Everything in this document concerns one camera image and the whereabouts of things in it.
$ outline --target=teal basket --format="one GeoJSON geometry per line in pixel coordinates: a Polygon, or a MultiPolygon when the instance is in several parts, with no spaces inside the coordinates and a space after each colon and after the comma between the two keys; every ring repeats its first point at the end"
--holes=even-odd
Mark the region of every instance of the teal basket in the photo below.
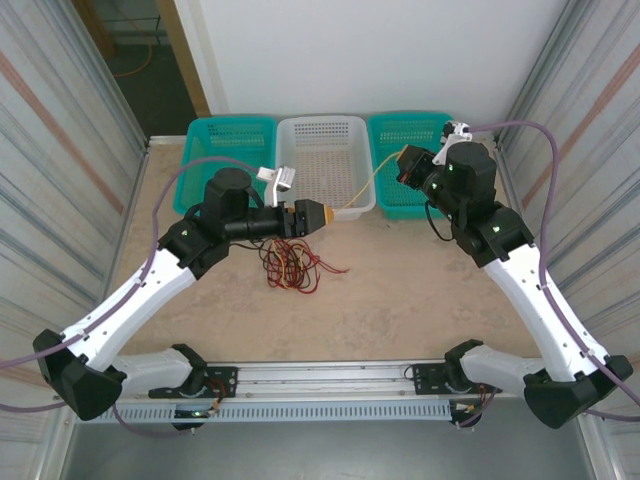
{"type": "MultiPolygon", "coordinates": [[[[189,125],[182,165],[202,157],[220,155],[235,158],[255,168],[273,168],[275,148],[276,121],[272,117],[199,118],[189,125]]],[[[173,200],[174,210],[184,215],[193,205],[202,202],[206,183],[218,170],[225,167],[238,165],[211,162],[184,172],[178,179],[173,200]]],[[[257,180],[255,173],[249,174],[253,188],[262,197],[266,184],[257,180]]]]}
{"type": "MultiPolygon", "coordinates": [[[[405,145],[416,145],[433,152],[440,150],[442,127],[452,117],[446,113],[385,113],[369,118],[369,142],[373,168],[405,145]]],[[[394,220],[425,218],[424,193],[397,182],[398,165],[390,160],[375,178],[378,205],[385,216],[394,220]]],[[[433,217],[442,217],[431,209],[433,217]]]]}

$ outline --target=white basket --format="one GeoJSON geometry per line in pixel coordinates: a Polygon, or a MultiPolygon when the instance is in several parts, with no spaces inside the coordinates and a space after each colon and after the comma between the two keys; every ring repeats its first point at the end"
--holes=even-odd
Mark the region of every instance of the white basket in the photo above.
{"type": "MultiPolygon", "coordinates": [[[[359,117],[298,117],[278,125],[276,166],[296,169],[293,188],[281,195],[287,203],[309,198],[343,207],[365,186],[373,168],[367,126],[359,117]]],[[[336,220],[356,220],[376,204],[373,182],[336,220]]]]}

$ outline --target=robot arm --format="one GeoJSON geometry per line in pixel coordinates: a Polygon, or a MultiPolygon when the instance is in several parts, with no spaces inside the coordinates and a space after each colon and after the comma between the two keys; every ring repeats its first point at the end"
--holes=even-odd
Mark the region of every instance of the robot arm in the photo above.
{"type": "Polygon", "coordinates": [[[160,387],[180,387],[187,395],[200,390],[206,362],[186,345],[174,345],[149,355],[116,355],[165,303],[226,258],[231,241],[302,237],[333,219],[328,207],[311,200],[297,200],[292,208],[278,202],[277,192],[291,187],[294,173],[288,167],[276,171],[260,169],[258,178],[268,182],[265,197],[269,205],[265,206],[246,172],[236,168],[219,170],[207,182],[204,201],[159,240],[142,283],[141,267],[62,334],[45,330],[36,337],[36,352],[68,338],[82,337],[39,360],[47,383],[82,420],[101,415],[123,396],[160,387]],[[257,207],[249,207],[250,198],[257,207]],[[91,328],[95,319],[116,306],[135,284],[140,286],[131,297],[97,328],[91,328]]]}
{"type": "MultiPolygon", "coordinates": [[[[520,396],[543,423],[559,428],[615,385],[584,356],[546,300],[538,283],[540,251],[522,218],[495,201],[496,164],[487,149],[471,141],[465,124],[447,124],[443,137],[438,154],[406,146],[397,179],[421,190],[426,208],[435,206],[450,220],[458,246],[509,298],[542,356],[523,359],[469,340],[445,355],[449,381],[458,390],[486,383],[520,396]]],[[[545,288],[595,357],[618,378],[628,378],[633,370],[627,359],[610,356],[587,332],[551,279],[545,288]]]]}

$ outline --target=beige table surface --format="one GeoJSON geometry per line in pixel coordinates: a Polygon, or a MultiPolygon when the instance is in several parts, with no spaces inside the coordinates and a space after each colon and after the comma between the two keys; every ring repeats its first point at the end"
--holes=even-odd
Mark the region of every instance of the beige table surface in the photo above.
{"type": "MultiPolygon", "coordinates": [[[[117,285],[146,258],[151,209],[179,167],[181,145],[154,146],[123,251],[117,285]]],[[[172,188],[161,234],[179,216],[172,188]]],[[[444,223],[439,223],[444,232],[444,223]]],[[[345,275],[323,274],[313,295],[267,285],[257,253],[231,254],[170,300],[124,353],[187,343],[209,361],[441,358],[469,338],[521,356],[535,344],[502,292],[426,221],[390,221],[379,209],[334,222],[308,239],[345,275]]]]}

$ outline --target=corrugated metal wall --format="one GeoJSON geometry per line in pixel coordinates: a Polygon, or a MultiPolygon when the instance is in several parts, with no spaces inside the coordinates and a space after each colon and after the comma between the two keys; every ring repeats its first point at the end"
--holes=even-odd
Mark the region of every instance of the corrugated metal wall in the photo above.
{"type": "MultiPolygon", "coordinates": [[[[0,360],[101,299],[144,138],[70,2],[0,2],[0,360]]],[[[51,403],[35,363],[0,402],[51,403]]],[[[25,478],[44,415],[0,412],[0,478],[25,478]]]]}
{"type": "MultiPolygon", "coordinates": [[[[574,2],[570,13],[513,116],[547,125],[560,147],[551,274],[594,336],[638,371],[640,2],[574,2]]],[[[537,232],[551,171],[548,143],[528,129],[502,139],[515,195],[537,232]]],[[[636,390],[639,378],[630,380],[636,390]]],[[[638,415],[618,393],[607,404],[638,415]]],[[[607,424],[628,478],[640,478],[640,425],[607,424]]]]}

